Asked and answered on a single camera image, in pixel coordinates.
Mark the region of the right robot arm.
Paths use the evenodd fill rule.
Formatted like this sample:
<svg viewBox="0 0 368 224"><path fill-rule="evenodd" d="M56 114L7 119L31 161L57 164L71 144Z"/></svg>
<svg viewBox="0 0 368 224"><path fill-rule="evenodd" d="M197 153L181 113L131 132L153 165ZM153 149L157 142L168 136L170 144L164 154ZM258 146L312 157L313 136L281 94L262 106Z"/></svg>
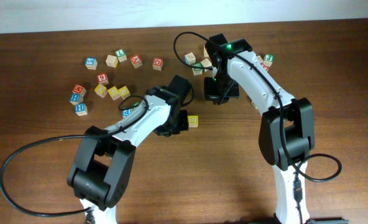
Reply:
<svg viewBox="0 0 368 224"><path fill-rule="evenodd" d="M285 91L259 63L246 40L228 42L217 34L206 41L205 49L213 72L205 78L205 99L221 105L238 98L239 89L244 89L262 117L259 148L274 171L275 219L306 223L310 215L305 203L305 170L315 146L311 103Z"/></svg>

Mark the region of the blue P block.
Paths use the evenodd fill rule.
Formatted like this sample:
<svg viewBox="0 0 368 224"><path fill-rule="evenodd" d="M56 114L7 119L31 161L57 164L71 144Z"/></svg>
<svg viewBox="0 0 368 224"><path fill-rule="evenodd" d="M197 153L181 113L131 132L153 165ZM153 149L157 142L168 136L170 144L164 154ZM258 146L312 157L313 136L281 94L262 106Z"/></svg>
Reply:
<svg viewBox="0 0 368 224"><path fill-rule="evenodd" d="M122 117L125 118L125 117L129 116L131 113L132 113L132 109L123 110L122 111Z"/></svg>

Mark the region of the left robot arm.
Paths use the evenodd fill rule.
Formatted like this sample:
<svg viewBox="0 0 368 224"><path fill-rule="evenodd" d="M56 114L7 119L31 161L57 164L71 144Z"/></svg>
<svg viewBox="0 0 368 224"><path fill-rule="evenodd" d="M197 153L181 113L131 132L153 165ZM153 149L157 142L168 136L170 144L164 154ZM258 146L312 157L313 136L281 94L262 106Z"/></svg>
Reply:
<svg viewBox="0 0 368 224"><path fill-rule="evenodd" d="M167 86L148 89L142 102L125 118L105 129L92 126L80 142L67 184L85 209L86 223L115 223L139 144L150 134L169 137L188 130L183 109L193 87L174 76Z"/></svg>

